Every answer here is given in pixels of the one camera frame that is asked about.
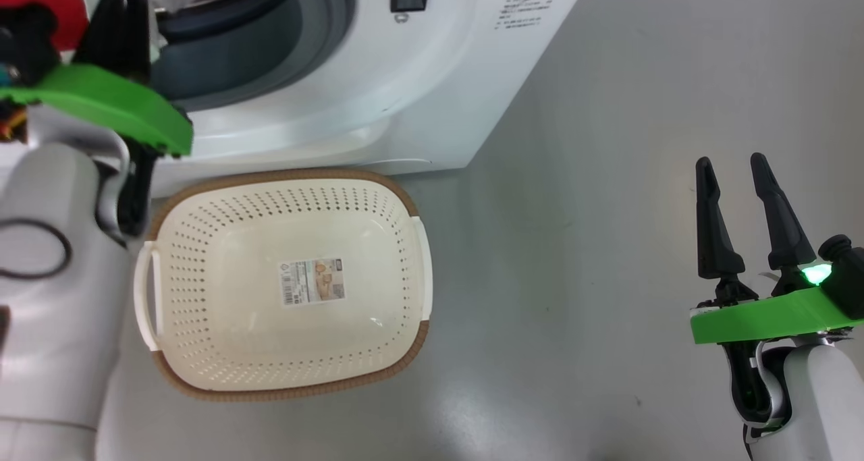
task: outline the washing machine door opening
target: washing machine door opening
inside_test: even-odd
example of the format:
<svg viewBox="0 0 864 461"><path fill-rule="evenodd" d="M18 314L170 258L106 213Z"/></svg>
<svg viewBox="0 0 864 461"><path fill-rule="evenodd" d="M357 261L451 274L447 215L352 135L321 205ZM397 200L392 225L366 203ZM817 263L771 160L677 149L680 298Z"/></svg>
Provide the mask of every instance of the washing machine door opening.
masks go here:
<svg viewBox="0 0 864 461"><path fill-rule="evenodd" d="M157 14L167 46L151 86L187 111L297 82L339 46L355 0L200 0Z"/></svg>

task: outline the laundry basket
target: laundry basket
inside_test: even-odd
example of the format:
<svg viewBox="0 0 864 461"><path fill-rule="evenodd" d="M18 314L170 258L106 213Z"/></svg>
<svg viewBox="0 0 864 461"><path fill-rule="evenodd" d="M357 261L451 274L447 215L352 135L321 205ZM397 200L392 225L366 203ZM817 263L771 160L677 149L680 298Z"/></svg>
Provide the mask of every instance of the laundry basket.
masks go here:
<svg viewBox="0 0 864 461"><path fill-rule="evenodd" d="M429 330L432 263L395 182L277 171L171 198L138 255L133 296L173 386L203 400L278 400L408 366Z"/></svg>

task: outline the floor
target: floor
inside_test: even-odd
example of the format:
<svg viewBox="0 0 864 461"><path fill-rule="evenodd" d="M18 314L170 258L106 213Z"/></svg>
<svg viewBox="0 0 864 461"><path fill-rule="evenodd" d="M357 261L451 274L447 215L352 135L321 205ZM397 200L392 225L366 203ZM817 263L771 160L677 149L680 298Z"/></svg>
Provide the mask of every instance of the floor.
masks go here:
<svg viewBox="0 0 864 461"><path fill-rule="evenodd" d="M689 332L713 292L695 273L695 160L715 160L757 292L772 282L753 151L814 247L864 243L864 40L848 37L864 9L608 1L580 1L468 168L398 178L435 262L410 368L292 402L197 402L164 382L130 313L99 459L746 459L722 351Z"/></svg>

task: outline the washing machine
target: washing machine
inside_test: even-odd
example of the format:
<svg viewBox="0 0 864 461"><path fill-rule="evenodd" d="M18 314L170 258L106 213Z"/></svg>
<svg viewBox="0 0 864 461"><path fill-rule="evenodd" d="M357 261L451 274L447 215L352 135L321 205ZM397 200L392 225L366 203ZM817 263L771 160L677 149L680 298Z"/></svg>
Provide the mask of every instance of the washing machine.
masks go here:
<svg viewBox="0 0 864 461"><path fill-rule="evenodd" d="M464 167L576 0L198 0L157 13L151 85L194 149L153 196L207 178L357 166ZM0 180L24 154L0 147Z"/></svg>

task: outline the green bracket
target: green bracket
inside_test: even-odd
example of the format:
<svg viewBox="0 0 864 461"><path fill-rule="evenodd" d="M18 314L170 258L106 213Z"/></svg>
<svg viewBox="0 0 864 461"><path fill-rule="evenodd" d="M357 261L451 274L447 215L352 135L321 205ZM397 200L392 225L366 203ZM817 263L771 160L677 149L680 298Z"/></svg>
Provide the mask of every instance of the green bracket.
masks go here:
<svg viewBox="0 0 864 461"><path fill-rule="evenodd" d="M862 323L864 320L849 319L837 309L820 287L691 317L697 344L794 337Z"/></svg>
<svg viewBox="0 0 864 461"><path fill-rule="evenodd" d="M0 86L0 98L41 102L170 155L192 152L192 123L147 86L86 64L61 65L32 86Z"/></svg>

